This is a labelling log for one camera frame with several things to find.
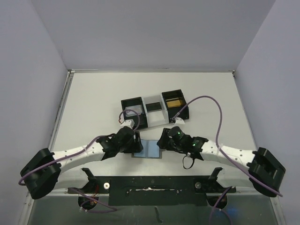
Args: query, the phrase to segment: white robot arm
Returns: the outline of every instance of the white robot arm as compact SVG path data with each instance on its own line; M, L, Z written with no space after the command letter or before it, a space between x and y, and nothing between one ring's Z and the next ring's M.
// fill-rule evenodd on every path
M187 157L199 160L219 162L233 166L220 152L216 143L203 137L191 137L177 126L182 120L176 120L172 129L164 128L157 145L160 149L175 151ZM88 145L70 150L50 152L40 150L22 169L19 184L24 181L33 199L41 198L53 189L84 188L91 179L95 179L89 170L80 169L77 173L70 169L93 161L102 161L115 157L119 152L140 152L143 147L139 132L134 132L132 120L126 120L116 134L99 136ZM285 168L266 149L258 151L241 150L222 146L226 155L237 164L252 173L257 179L275 190L279 189ZM210 176L223 188L228 186L254 187L266 196L274 196L270 191L257 185L240 173L230 174L225 170L215 170Z

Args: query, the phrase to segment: white tabletop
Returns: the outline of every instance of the white tabletop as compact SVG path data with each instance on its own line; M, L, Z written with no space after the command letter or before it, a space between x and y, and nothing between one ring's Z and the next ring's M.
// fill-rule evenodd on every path
M95 136L116 133L120 125L121 100L181 89L186 101L210 95L221 105L223 125L219 143L255 150L247 118L231 73L75 73L58 128L53 151L89 143ZM184 132L215 140L219 111L210 99L189 106ZM141 130L141 138L158 140L164 127ZM120 153L101 162L84 165L96 176L209 175L215 167L233 167L196 160L190 170L182 168L184 155L164 151L162 159L132 158Z

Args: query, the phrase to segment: gray wall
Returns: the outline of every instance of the gray wall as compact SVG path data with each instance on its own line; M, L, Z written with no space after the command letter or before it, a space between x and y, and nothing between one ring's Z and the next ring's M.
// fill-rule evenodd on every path
M277 0L241 61L236 82L258 146L286 166L280 199L300 224L300 1Z
M67 70L28 0L0 6L0 218L17 224L27 189L20 170L47 147Z
M69 69L236 69L275 0L32 0Z

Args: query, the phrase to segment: wire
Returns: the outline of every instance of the wire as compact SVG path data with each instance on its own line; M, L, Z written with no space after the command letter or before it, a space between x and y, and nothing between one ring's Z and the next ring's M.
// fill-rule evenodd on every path
M190 168L193 167L193 165L194 165L194 163L195 163L195 159L192 158L193 162L192 162L191 166L190 166L189 168L186 168L186 167L184 166L184 159L185 159L185 157L182 158L182 166L183 166L183 169L189 170Z
M99 185L97 184L96 185L96 190L95 190L95 193L93 194L93 197L95 197L97 194L98 194L98 190L99 190Z
M218 200L216 201L216 203L214 204L214 206L212 207L212 209L211 209L211 211L210 211L209 224L210 224L210 222L211 222L212 214L214 213L214 211L215 211L217 205L219 204L220 201L222 201L222 199L226 196L227 192L228 192L231 188L232 188L232 187L226 188L225 191L224 191L224 192L221 194L221 196L218 198ZM227 215L227 217L228 217L229 220L230 220L230 224L232 225L233 222L232 222L231 218L229 217L228 213L226 213L225 211L223 211L223 212Z
M30 172L28 172L27 174L25 174L24 176L22 176L21 177L21 179L19 180L19 182L18 182L18 184L19 185L21 185L21 186L25 186L25 183L22 183L22 181L23 180L25 180L28 176L30 176L31 174L33 174L33 173L35 173L36 171L39 171L39 170L41 170L41 169L44 169L45 167L47 167L47 166L50 166L50 165L52 165L52 164L54 164L54 163L57 163L57 162L59 162L59 161L62 161L62 160L64 160L64 159L67 159L67 158L71 158L71 157L74 157L74 156L78 156L78 155L80 155L81 153L83 153L83 152L85 152L98 138L100 138L100 137L104 137L103 135L101 135L101 136L97 136L97 137L95 137L84 149L82 149L81 151L79 151L79 152L77 152L77 153L74 153L74 154L72 154L72 155L69 155L69 156L64 156L64 157L61 157L61 158L58 158L58 159L56 159L56 160L53 160L53 161L51 161L51 162L49 162L49 163L46 163L46 164L44 164L44 165L41 165L41 166L39 166L39 167L37 167L37 168L35 168L34 170L32 170L32 171L30 171Z
M192 102L194 102L195 100L197 99L200 99L200 98L209 98L211 100L213 100L218 108L219 108L219 111L220 111L220 122L219 122L219 126L217 128L217 134L216 134L216 145L217 147L220 149L220 152L233 164L235 165L238 169L240 169L244 174L246 174L249 178L251 178L253 181L255 181L256 183L258 183L259 185L261 185L262 187L264 187L265 189L277 194L278 196L280 197L283 197L283 195L281 193L279 193L278 191L270 188L268 185L265 185L264 183L262 183L261 181L259 181L257 178L255 178L254 176L252 176L251 174L249 174L249 172L243 168L242 166L240 166L237 162L234 162L221 148L220 148L220 145L219 145L219 142L218 142L218 139L219 139L219 134L220 134L220 130L221 130L221 125L222 125L222 120L223 120L223 113L222 113L222 109L221 109L221 106L219 104L219 102L217 102L216 99L214 99L213 97L211 96L208 96L208 95L203 95L203 96L199 96L199 97L196 97L194 98L193 100L191 100L190 102L188 102L182 109L179 110L178 113L175 114L175 116L172 118L172 119L175 119L176 117L178 117L178 115L189 105L191 104Z
M82 195L83 197L89 199L88 201L83 202L83 203L80 205L80 207L82 207L85 203L88 203L88 202L90 202L90 201L92 200L93 202L97 202L97 203L99 203L99 204L101 204L101 205L103 205L103 206L106 206L106 207L108 207L108 208L111 209L111 210L102 210L102 211L87 210L87 212L90 212L90 213L109 213L109 212L115 212L115 211L117 211L117 209L116 209L115 207L110 206L110 205L108 205L108 204L105 204L105 203L103 203L103 202L100 202L99 200L97 200L97 199L95 199L95 198L92 198L92 197L90 197L90 196L88 196L88 195L85 195L84 193L80 192L77 188L70 187L69 189L72 190L72 191L74 191L74 192L76 192L76 193L78 193L78 194L80 194L80 195Z
M138 127L140 126L141 118L140 118L140 115L139 115L136 111L134 111L134 110L132 110L132 109L125 109L125 110L123 110L123 111L120 113L120 115L119 115L119 123L121 123L121 115L122 115L123 113L127 112L127 111L134 112L134 113L137 115L137 125L136 125L136 127L133 129L133 131L136 131L136 130L138 129Z

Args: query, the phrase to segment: purple cable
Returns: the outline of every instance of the purple cable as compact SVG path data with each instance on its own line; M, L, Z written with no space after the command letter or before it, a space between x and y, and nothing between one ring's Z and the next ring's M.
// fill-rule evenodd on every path
M283 195L281 193L279 193L278 191L270 188L268 185L265 185L264 183L262 183L261 181L259 181L258 179L256 179L254 176L252 176L251 174L249 174L249 172L243 168L242 166L240 166L237 162L233 161L219 146L219 142L218 142L218 139L219 139L219 134L220 134L220 130L221 130L221 125L222 125L222 120L223 120L223 113L222 113L222 109L221 109L221 106L219 104L219 102L217 102L216 99L214 99L213 97L211 96L208 96L208 95L203 95L203 96L199 96L199 97L196 97L194 98L193 100L191 100L190 102L188 102L182 109L180 109L180 111L178 113L176 113L176 115L172 118L172 119L175 119L176 117L179 116L179 114L189 105L191 104L192 102L194 102L195 100L197 99L200 99L200 98L210 98L211 100L213 100L218 108L219 108L219 111L220 111L220 122L219 122L219 126L217 128L217 134L216 134L216 145L217 147L220 149L220 152L232 163L234 164L238 169L240 169L244 174L246 174L249 178L251 178L253 181L255 181L256 183L258 183L259 185L261 185L262 187L264 187L265 189L277 194L278 196L280 197L283 197Z
M229 214L225 210L221 210L221 212L227 216L227 218L229 219L230 225L233 225L233 221L231 220Z
M218 205L219 202L224 198L224 196L227 194L227 192L228 192L231 188L232 188L232 187L226 188L225 191L224 191L224 192L221 194L221 196L218 198L218 200L216 201L216 203L214 204L214 206L212 207L212 209L211 209L211 211L210 211L209 224L210 224L210 222L211 222L212 214L213 214L213 212L215 211L217 205ZM225 211L223 211L223 212L227 215L227 217L228 217L229 220L230 220L230 224L232 225L233 222L232 222L231 218L229 217L228 213L225 212Z
M106 207L108 207L108 208L111 209L111 210L103 210L103 211L88 210L87 212L90 212L90 213L109 213L109 212L115 212L115 211L117 211L117 209L116 209L115 207L110 206L110 205L108 205L108 204L105 204L105 203L103 203L103 202L100 202L99 200L94 199L94 198L92 198L92 197L90 197L90 196L88 196L88 195L85 195L84 193L81 193L80 191L78 191L76 188L70 187L69 189L72 190L72 191L74 191L74 192L76 192L76 193L78 193L78 194L80 194L80 195L82 195L83 197L89 199L88 201L85 201L84 203L82 203L82 204L80 205L80 207L82 207L85 203L87 203L87 202L89 202L89 201L94 201L94 202L97 202L97 203L99 203L99 204L101 204L101 205L103 205L103 206L106 206Z
M125 110L123 110L123 111L120 113L120 115L119 115L119 121L121 120L121 115L122 115L123 113L127 112L127 111L134 112L134 113L137 115L137 125L136 125L136 127L133 129L133 131L136 131L136 130L138 129L138 127L140 126L140 123L141 123L140 115L139 115L136 111L134 111L134 110L132 110L132 109L125 109Z
M49 162L49 163L46 163L46 164L44 164L44 165L41 165L41 166L39 166L38 168L35 168L34 170L32 170L32 171L30 171L30 172L28 172L27 174L25 174L23 177L21 177L21 179L19 180L19 185L21 185L21 186L25 186L25 184L24 183L22 183L22 181L23 180L25 180L28 176L30 176L31 174L33 174L33 173L35 173L36 171L38 171L38 170L41 170L41 169L44 169L45 167L47 167L47 166L50 166L50 165L52 165L52 164L54 164L54 163L57 163L57 162L59 162L59 161L62 161L62 160L64 160L64 159L67 159L67 158L71 158L71 157L74 157L74 156L78 156L78 155L80 155L81 153L83 153L83 152L85 152L98 138L100 138L100 137L103 137L103 135L101 135L101 136L97 136L97 137L95 137L84 149L82 149L81 151L79 151L79 152L77 152L77 153L74 153L74 154L72 154L72 155L69 155L69 156L65 156L65 157L61 157L61 158L58 158L58 159L56 159L56 160L54 160L54 161L51 161L51 162Z

